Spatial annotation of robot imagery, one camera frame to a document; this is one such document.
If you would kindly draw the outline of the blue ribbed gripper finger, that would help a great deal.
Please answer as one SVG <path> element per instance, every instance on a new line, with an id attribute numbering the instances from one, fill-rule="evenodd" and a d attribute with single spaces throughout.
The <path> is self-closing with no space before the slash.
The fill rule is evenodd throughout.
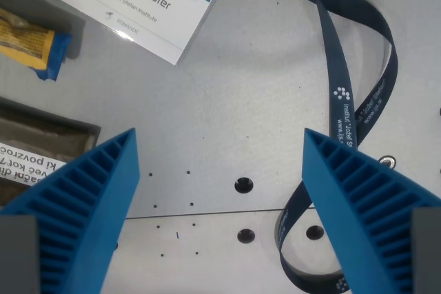
<path id="1" fill-rule="evenodd" d="M 37 221 L 42 293 L 100 293 L 139 180 L 131 128 L 2 208 Z"/>
<path id="2" fill-rule="evenodd" d="M 366 154 L 306 129 L 302 180 L 353 293 L 412 293 L 411 214 L 440 198 Z"/>

